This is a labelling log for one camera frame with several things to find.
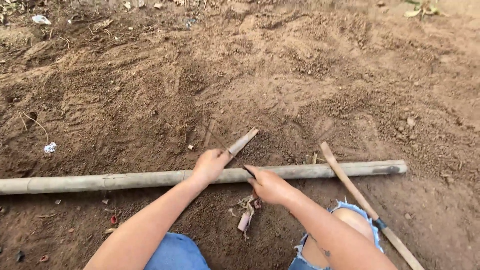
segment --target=forearm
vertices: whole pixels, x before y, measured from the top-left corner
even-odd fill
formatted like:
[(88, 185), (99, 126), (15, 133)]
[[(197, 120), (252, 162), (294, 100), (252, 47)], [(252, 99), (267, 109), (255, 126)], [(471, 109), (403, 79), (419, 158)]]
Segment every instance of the forearm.
[(122, 224), (90, 259), (84, 270), (142, 270), (173, 222), (206, 188), (194, 176)]
[(395, 270), (395, 266), (366, 237), (300, 191), (284, 204), (316, 240), (335, 270)]

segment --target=green plant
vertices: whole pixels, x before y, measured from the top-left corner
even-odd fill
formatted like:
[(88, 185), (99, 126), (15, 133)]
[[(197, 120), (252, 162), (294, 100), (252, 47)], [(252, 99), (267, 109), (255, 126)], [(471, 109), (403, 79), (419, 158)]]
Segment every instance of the green plant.
[(418, 14), (420, 14), (420, 19), (423, 19), (423, 16), (425, 15), (447, 16), (445, 13), (438, 10), (437, 8), (438, 0), (435, 0), (435, 3), (432, 3), (431, 0), (425, 0), (425, 1), (405, 0), (405, 2), (415, 5), (412, 11), (405, 12), (404, 16), (407, 18), (415, 17)]

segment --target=right hand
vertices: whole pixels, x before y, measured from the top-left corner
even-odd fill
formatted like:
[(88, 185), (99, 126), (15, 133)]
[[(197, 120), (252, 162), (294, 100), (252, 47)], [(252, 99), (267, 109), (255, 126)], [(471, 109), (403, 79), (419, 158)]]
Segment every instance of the right hand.
[(261, 171), (257, 167), (245, 165), (253, 174), (255, 179), (248, 179), (257, 195), (269, 204), (284, 204), (285, 201), (294, 196), (296, 188), (290, 186), (285, 180), (271, 171)]

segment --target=leg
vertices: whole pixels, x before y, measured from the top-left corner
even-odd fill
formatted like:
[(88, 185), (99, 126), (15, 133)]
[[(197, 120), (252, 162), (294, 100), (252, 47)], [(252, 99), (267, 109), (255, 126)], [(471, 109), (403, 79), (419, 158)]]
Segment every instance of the leg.
[[(373, 244), (375, 244), (374, 232), (370, 226), (370, 223), (362, 215), (348, 208), (338, 208), (332, 212), (332, 215), (350, 225), (352, 228), (368, 238)], [(318, 249), (315, 240), (311, 236), (307, 237), (301, 254), (307, 260), (307, 262), (316, 267), (326, 268), (329, 266), (324, 252)]]

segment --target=hand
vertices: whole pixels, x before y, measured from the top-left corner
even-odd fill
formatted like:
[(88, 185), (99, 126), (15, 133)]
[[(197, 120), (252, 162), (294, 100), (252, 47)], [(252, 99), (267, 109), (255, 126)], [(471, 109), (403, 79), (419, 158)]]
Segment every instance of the hand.
[(193, 177), (206, 185), (215, 181), (230, 161), (230, 153), (220, 149), (207, 150), (197, 160), (193, 168)]
[(253, 186), (257, 195), (270, 204), (284, 204), (285, 201), (294, 196), (296, 188), (290, 186), (285, 180), (271, 171), (261, 171), (257, 167), (245, 165), (253, 174), (255, 179), (250, 178), (248, 182)]

